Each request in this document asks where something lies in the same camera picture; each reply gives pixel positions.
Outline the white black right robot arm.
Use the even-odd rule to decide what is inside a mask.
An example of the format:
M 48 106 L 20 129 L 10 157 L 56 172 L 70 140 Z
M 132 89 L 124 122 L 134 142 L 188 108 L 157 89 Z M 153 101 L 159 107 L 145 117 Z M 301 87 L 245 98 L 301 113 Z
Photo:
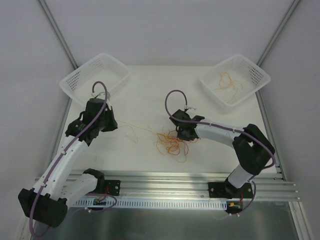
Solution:
M 193 118 L 185 110 L 177 110 L 169 117 L 176 127 L 177 138 L 184 141 L 207 139 L 234 149 L 238 159 L 237 167 L 223 182 L 208 183 L 211 198 L 252 198 L 244 188 L 262 170 L 275 164 L 275 148 L 262 131 L 254 124 L 246 127 L 231 127 L 209 122 L 203 116 Z

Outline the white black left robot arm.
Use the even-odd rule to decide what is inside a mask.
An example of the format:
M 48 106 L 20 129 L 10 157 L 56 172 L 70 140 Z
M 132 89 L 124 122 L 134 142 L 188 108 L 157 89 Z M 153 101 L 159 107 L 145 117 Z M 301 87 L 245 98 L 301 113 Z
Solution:
M 68 209 L 87 193 L 106 192 L 105 175 L 92 168 L 85 170 L 74 183 L 65 186 L 76 160 L 101 132 L 118 128 L 113 108 L 108 100 L 91 98 L 85 110 L 72 121 L 65 132 L 60 151 L 31 189 L 23 188 L 18 201 L 30 221 L 38 221 L 57 228 L 65 219 Z

